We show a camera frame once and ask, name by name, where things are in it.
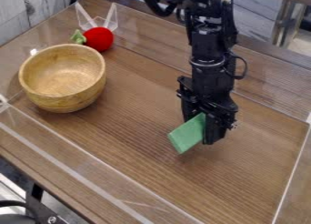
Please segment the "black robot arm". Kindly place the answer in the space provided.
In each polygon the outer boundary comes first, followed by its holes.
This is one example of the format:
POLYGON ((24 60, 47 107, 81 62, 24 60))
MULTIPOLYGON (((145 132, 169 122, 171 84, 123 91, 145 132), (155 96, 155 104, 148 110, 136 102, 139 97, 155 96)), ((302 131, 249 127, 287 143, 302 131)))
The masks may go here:
POLYGON ((181 99, 183 119, 203 117, 203 143, 224 138, 236 122, 237 105, 231 98, 241 59, 232 52, 237 30, 233 0, 143 0, 161 17, 176 15, 184 24, 191 46, 191 76, 180 76, 177 97, 181 99))

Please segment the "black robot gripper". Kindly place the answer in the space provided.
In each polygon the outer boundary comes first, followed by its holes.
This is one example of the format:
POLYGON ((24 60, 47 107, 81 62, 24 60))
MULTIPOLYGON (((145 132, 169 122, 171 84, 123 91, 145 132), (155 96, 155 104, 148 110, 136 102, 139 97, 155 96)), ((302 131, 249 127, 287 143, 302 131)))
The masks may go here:
POLYGON ((177 97, 181 99, 183 120, 204 114, 203 144, 212 145, 235 127, 237 105, 231 98, 235 86, 236 56, 191 57, 191 76, 180 76, 177 97))

